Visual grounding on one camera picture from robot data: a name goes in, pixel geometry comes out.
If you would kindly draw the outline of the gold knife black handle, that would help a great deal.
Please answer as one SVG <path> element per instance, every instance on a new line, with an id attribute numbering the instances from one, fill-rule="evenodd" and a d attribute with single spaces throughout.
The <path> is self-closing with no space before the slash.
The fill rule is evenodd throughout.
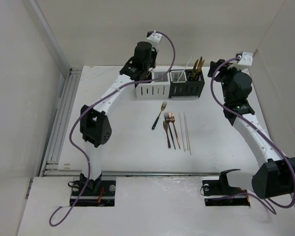
<path id="1" fill-rule="evenodd" d="M 201 81 L 201 73 L 202 73 L 202 68 L 203 68 L 203 65 L 204 65 L 204 62 L 205 60 L 202 60 L 200 65 L 199 65 L 199 68 L 198 68 L 198 81 Z"/>

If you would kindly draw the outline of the gold fork dark handle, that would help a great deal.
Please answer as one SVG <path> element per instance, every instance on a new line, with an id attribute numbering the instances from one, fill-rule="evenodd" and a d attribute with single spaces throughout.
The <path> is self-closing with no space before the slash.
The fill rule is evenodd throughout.
<path id="1" fill-rule="evenodd" d="M 161 108 L 160 108 L 160 112 L 152 125 L 152 128 L 151 128 L 152 130 L 154 130 L 156 128 L 159 118 L 161 116 L 161 113 L 166 109 L 166 106 L 167 106 L 167 101 L 163 101 Z"/>

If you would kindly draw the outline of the copper knife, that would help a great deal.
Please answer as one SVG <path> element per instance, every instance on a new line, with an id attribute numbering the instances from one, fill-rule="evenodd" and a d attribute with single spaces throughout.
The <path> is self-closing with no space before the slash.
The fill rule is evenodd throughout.
<path id="1" fill-rule="evenodd" d="M 196 72 L 195 72 L 195 80 L 198 79 L 198 74 L 199 74 L 199 72 L 200 72 L 200 67 L 201 67 L 201 63 L 202 63 L 202 61 L 203 61 L 203 57 L 200 57 L 200 59 L 199 59 L 199 63 L 198 63 L 198 65 L 197 65 Z"/>

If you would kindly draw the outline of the white chopstick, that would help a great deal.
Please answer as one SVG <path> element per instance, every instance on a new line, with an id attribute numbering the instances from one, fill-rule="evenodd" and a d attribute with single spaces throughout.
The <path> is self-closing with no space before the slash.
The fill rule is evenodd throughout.
<path id="1" fill-rule="evenodd" d="M 191 60 L 192 60 L 192 57 L 190 57 L 189 61 L 187 62 L 186 66 L 185 66 L 185 68 L 184 68 L 183 71 L 181 72 L 181 74 L 180 74 L 180 76 L 179 76 L 179 78 L 178 78 L 178 82 L 182 82 L 182 79 L 185 79 L 185 71 L 186 71 L 186 69 L 187 69 L 189 63 L 191 62 Z"/>

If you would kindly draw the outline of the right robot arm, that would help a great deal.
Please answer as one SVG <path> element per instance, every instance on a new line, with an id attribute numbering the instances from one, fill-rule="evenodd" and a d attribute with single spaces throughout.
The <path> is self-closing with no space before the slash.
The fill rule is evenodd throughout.
<path id="1" fill-rule="evenodd" d="M 212 61 L 208 77 L 212 83 L 221 84 L 224 103 L 218 105 L 258 162 L 259 170 L 251 180 L 255 194 L 261 199 L 292 194 L 295 202 L 295 157 L 286 156 L 259 124 L 248 102 L 248 95 L 252 92 L 251 77 L 235 68 L 231 59 Z"/>

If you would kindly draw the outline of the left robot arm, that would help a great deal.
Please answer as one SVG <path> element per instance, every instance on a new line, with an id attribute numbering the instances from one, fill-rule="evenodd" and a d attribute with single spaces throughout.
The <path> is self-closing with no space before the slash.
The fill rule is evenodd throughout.
<path id="1" fill-rule="evenodd" d="M 95 148 L 108 142 L 112 135 L 109 114 L 121 100 L 121 96 L 134 90 L 139 84 L 149 84 L 153 80 L 148 73 L 155 68 L 159 42 L 151 40 L 137 43 L 134 56 L 120 70 L 112 86 L 94 104 L 81 108 L 81 114 L 75 125 L 80 125 L 80 133 L 85 142 Z"/>

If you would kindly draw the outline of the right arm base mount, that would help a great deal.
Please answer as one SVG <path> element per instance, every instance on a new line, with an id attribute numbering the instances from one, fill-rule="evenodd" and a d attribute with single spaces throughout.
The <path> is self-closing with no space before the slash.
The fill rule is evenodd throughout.
<path id="1" fill-rule="evenodd" d="M 207 176 L 202 178 L 202 195 L 206 207 L 230 207 L 230 206 L 250 206 L 247 193 L 239 187 L 229 185 L 227 174 L 239 169 L 229 169 L 222 171 L 219 176 Z"/>

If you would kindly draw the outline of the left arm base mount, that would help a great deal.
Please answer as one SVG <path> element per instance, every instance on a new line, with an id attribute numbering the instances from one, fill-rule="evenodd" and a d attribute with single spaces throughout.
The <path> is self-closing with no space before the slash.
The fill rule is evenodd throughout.
<path id="1" fill-rule="evenodd" d="M 102 179 L 95 191 L 85 189 L 81 197 L 75 204 L 76 207 L 114 207 L 116 193 L 116 179 Z M 79 180 L 70 181 L 68 186 L 71 188 L 70 206 L 80 194 L 83 184 Z"/>

